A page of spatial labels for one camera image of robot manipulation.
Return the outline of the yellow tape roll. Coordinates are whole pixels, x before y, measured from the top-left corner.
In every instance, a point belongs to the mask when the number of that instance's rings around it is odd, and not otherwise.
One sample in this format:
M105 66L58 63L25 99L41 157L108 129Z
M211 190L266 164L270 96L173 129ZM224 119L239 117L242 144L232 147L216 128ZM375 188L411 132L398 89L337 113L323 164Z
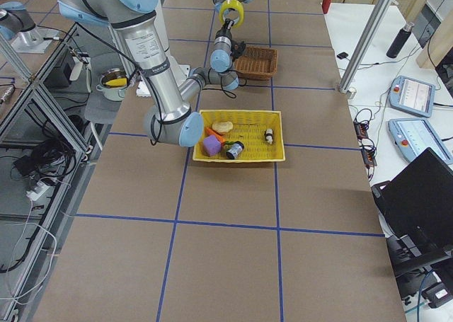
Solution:
M225 0L219 7L219 21L222 25L228 21L232 21L234 28L242 25L244 20L243 5L238 0Z

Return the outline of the brown wicker basket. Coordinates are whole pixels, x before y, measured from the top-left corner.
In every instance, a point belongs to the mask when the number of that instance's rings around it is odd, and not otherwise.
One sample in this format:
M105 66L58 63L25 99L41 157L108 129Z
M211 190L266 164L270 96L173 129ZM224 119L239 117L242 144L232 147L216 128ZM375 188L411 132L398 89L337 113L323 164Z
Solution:
M234 69L242 78L267 81L277 71L278 51L268 47L248 46L234 62Z

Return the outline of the yellow woven basket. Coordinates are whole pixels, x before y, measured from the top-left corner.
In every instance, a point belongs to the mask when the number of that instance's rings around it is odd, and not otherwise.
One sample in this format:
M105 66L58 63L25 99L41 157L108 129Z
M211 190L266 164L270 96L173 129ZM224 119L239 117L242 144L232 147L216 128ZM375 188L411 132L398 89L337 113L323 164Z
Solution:
M234 128L224 137L227 141L240 141L245 146L244 151L236 160L230 160L225 155L227 148L214 155L208 156L202 147L202 140L193 147L193 160L217 163L259 163L285 160L284 140L282 136L282 113L271 110L201 110L200 114L206 127L213 122L233 123ZM273 144L265 142L265 130L273 130Z

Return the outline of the toy croissant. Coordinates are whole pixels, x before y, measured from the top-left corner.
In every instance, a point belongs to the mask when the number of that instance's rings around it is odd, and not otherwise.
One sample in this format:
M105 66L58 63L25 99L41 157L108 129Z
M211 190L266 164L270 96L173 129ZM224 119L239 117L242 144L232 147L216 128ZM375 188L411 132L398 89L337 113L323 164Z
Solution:
M230 131L233 130L233 128L234 128L234 125L230 121L212 123L212 129L220 135L229 133Z

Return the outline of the toy carrot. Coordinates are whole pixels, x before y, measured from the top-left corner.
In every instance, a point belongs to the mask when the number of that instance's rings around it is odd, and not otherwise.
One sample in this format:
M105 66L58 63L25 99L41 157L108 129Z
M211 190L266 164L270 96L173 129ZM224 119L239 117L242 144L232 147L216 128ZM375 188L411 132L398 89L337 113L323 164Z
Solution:
M222 146L232 145L234 143L232 141L227 141L224 136L222 136L220 133L214 131L211 127L205 127L205 133L208 137L214 136Z

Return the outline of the toy panda figurine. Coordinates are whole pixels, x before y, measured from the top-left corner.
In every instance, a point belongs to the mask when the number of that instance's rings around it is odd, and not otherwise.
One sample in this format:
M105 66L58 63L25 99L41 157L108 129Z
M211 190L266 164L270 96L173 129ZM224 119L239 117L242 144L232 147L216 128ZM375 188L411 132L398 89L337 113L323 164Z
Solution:
M273 130L271 128L267 128L265 130L264 137L265 137L265 142L267 144L270 144L270 145L273 144L274 137L273 137Z

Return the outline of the purple foam block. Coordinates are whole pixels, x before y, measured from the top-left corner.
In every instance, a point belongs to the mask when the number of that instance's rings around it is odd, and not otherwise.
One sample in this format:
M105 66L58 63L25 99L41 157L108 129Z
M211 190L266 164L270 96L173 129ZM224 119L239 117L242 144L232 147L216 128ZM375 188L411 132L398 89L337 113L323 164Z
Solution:
M202 141L202 147L208 156L214 156L222 150L221 142L214 135L205 137Z

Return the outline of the white pot with lid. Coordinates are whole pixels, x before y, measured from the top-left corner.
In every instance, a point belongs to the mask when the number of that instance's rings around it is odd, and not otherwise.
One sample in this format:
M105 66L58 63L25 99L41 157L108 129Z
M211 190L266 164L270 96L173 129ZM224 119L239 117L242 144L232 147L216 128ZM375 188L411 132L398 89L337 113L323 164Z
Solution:
M120 102L125 97L128 79L124 69L112 68L101 73L96 90L111 101Z

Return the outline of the black water bottle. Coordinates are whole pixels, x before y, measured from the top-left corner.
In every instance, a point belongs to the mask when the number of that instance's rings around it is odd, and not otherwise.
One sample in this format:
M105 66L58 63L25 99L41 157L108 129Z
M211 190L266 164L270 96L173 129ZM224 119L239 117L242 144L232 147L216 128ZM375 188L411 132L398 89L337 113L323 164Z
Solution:
M402 50L403 46L409 39L414 27L413 22L407 22L396 34L393 42L386 52L386 56L391 59L397 58L398 54Z

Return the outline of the teach pendant far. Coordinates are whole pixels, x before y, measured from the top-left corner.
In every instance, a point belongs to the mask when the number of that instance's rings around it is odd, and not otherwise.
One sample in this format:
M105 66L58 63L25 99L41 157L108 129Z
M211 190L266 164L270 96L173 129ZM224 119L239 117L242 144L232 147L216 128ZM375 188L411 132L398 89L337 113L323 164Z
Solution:
M400 75L392 81L388 99L395 109L419 117L431 117L435 91L433 84Z

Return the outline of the teach pendant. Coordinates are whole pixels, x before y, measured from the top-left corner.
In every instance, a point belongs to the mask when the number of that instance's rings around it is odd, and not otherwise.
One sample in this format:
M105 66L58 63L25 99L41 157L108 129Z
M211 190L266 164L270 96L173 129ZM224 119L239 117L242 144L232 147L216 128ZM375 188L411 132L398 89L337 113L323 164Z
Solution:
M395 145L408 162L431 148L447 165L452 165L452 154L427 119L392 119L388 127Z
M388 99L395 109L419 117L431 117L435 91L433 84L400 75L392 81Z

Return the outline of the teach pendant near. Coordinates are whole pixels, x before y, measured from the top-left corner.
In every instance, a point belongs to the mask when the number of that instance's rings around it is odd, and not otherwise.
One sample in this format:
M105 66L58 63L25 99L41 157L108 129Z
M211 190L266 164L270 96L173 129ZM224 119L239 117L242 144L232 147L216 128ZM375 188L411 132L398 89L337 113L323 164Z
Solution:
M388 127L395 145L408 162L431 148L447 165L452 165L452 154L427 119L392 119Z

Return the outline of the black laptop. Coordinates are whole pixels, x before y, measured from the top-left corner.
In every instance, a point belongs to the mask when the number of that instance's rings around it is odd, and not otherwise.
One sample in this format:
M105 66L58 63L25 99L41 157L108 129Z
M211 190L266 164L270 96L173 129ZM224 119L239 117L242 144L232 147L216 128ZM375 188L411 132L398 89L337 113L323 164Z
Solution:
M373 185L372 194L397 237L418 245L452 243L452 169L431 148L393 180Z

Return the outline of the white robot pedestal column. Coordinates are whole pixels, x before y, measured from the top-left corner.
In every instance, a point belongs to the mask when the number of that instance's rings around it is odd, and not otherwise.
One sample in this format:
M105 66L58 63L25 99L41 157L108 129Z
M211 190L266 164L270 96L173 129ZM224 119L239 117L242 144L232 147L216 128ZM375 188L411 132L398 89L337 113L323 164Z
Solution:
M164 20L162 3L161 0L158 0L158 4L155 8L156 18L154 21L154 26L156 28L157 34L161 41L164 53L168 57L168 60L171 65L171 71L175 77L176 83L178 86L181 86L182 83L187 79L190 72L190 66L188 64L179 64L175 57L171 54L170 45L168 41L168 36L166 32L166 24Z

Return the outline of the aluminium frame post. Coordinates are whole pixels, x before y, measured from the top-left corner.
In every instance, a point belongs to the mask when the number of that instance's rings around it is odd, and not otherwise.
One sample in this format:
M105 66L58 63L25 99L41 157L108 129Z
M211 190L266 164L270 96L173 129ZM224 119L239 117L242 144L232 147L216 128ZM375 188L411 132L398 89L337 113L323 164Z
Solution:
M365 28L362 31L360 39L338 85L338 90L341 93L348 92L352 80L358 71L360 64L362 63L365 53L367 52L372 39L383 21L391 3L392 0L378 0L374 5L371 15L368 18Z

